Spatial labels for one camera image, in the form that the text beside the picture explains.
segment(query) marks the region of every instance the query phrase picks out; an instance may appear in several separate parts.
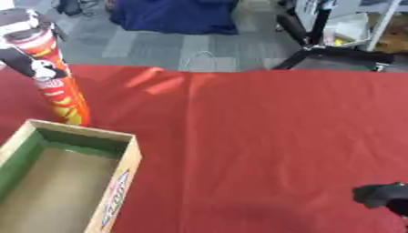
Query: red tablecloth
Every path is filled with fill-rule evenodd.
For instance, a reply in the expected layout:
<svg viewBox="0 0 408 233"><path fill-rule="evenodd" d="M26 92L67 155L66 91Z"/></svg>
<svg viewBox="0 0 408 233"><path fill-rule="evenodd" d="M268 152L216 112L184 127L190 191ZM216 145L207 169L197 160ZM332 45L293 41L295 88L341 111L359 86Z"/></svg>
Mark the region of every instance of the red tablecloth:
<svg viewBox="0 0 408 233"><path fill-rule="evenodd" d="M403 232L351 189L408 181L406 74L72 68L92 127L136 134L144 155L116 233ZM1 141L55 120L31 80L0 77Z"/></svg>

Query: white cable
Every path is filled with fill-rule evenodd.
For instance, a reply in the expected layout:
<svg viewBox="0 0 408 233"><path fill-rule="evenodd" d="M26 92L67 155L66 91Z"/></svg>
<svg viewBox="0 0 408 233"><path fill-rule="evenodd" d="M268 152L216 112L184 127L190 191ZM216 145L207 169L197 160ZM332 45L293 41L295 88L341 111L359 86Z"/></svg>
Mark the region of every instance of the white cable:
<svg viewBox="0 0 408 233"><path fill-rule="evenodd" d="M209 55L211 58L212 58L212 61L214 62L214 72L217 72L217 60L216 60L216 57L210 52L210 51L199 51L199 52L197 52L194 56L192 56L192 57L190 57L188 60L187 60L187 62L186 62L186 64L184 65L184 71L191 71L190 70L190 63L191 63L191 61L194 59L194 58L197 58L197 57L199 57L200 55L204 55L204 54L206 54L206 55Z"/></svg>

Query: tripod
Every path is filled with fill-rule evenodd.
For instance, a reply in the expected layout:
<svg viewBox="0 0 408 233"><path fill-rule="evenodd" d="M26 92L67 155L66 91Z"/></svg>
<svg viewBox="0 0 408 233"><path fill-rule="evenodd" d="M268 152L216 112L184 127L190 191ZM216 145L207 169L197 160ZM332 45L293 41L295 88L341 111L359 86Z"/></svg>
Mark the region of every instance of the tripod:
<svg viewBox="0 0 408 233"><path fill-rule="evenodd" d="M307 32L296 17L288 14L278 15L277 30L284 29L300 46L301 50L284 60L272 69L292 69L310 56L342 57L354 61L372 64L373 72L383 71L393 63L393 55L382 52L366 52L348 47L326 46L321 44L326 26L336 0L321 0L318 14L311 32Z"/></svg>

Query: floor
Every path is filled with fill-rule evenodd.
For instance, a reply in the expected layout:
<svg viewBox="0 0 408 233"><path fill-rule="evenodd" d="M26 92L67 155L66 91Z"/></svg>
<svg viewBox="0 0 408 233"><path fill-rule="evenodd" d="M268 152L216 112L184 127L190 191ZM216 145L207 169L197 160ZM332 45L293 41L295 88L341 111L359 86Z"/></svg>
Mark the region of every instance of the floor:
<svg viewBox="0 0 408 233"><path fill-rule="evenodd" d="M244 0L234 12L239 35L179 35L125 31L109 21L103 1L90 17L69 18L53 9L56 0L15 0L55 20L68 33L61 43L68 63L160 66L182 71L269 69L299 49L286 33L274 30L276 0ZM298 68L367 70L344 62L308 60ZM392 68L392 71L408 68Z"/></svg>

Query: box label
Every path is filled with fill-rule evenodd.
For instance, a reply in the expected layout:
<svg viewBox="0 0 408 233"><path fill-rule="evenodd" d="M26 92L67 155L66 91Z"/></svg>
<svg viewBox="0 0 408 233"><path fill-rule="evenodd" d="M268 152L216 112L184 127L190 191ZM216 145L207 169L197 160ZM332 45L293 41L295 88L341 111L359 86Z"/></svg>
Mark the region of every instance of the box label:
<svg viewBox="0 0 408 233"><path fill-rule="evenodd" d="M112 188L112 193L105 205L104 216L102 217L102 228L115 216L125 197L125 190L128 185L129 169L126 170Z"/></svg>

